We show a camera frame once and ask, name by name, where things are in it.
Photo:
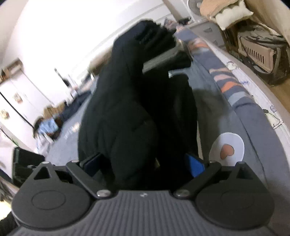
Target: black sleeve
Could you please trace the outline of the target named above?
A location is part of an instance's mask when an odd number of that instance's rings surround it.
[[[0,221],[0,236],[8,235],[12,230],[18,227],[12,212],[6,218]]]

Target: white sheet with cartoon print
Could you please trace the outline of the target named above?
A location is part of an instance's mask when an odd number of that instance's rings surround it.
[[[227,65],[231,60],[228,59],[222,52],[220,52],[216,46],[213,46],[210,42],[208,45],[215,53],[215,55]],[[285,154],[287,156],[288,164],[290,165],[290,131],[287,125],[283,122],[279,112],[275,109],[269,98],[263,93],[263,91],[251,80],[251,78],[242,71],[239,67],[232,70],[232,73],[236,76],[239,82],[248,90],[248,92],[254,97],[255,102],[262,108],[268,110],[269,114],[265,114],[274,128],[280,142],[283,146]]]

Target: ceiling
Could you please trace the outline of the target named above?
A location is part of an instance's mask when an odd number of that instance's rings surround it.
[[[14,26],[28,0],[0,0],[0,67]]]

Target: gray ribbed surface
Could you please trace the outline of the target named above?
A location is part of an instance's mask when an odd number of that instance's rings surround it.
[[[38,232],[20,228],[17,236],[91,235],[273,235],[263,227],[251,231],[221,229],[204,220],[189,201],[177,200],[168,191],[120,191],[108,200],[98,201],[90,213],[68,228]]]

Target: gray bed sheet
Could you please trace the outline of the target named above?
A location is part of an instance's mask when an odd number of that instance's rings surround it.
[[[90,90],[92,93],[97,86],[97,78],[95,78]],[[59,138],[53,143],[46,157],[46,161],[56,166],[66,165],[69,161],[78,160],[77,144],[79,139],[79,128],[83,114],[90,102],[92,95],[82,104],[76,114],[72,116],[62,127]]]

